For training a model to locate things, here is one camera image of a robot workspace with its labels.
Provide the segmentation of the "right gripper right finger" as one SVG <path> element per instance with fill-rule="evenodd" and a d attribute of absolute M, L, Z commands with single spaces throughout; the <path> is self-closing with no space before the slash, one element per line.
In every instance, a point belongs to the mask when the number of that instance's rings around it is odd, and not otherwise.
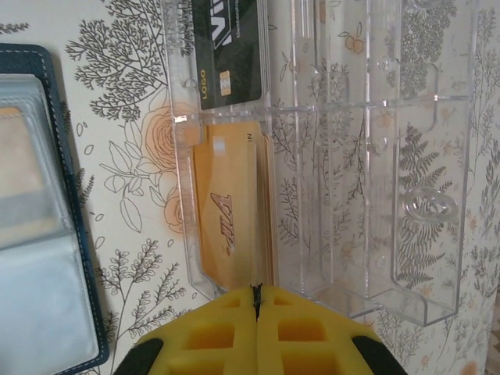
<path fill-rule="evenodd" d="M 260 291 L 258 374 L 394 374 L 395 357 L 367 325 L 279 287 Z"/>

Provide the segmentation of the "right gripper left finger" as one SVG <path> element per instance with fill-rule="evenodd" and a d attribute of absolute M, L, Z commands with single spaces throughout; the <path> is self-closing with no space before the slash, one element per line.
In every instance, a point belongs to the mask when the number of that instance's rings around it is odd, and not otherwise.
<path fill-rule="evenodd" d="M 116 374 L 256 374 L 254 293 L 239 288 L 144 334 Z"/>

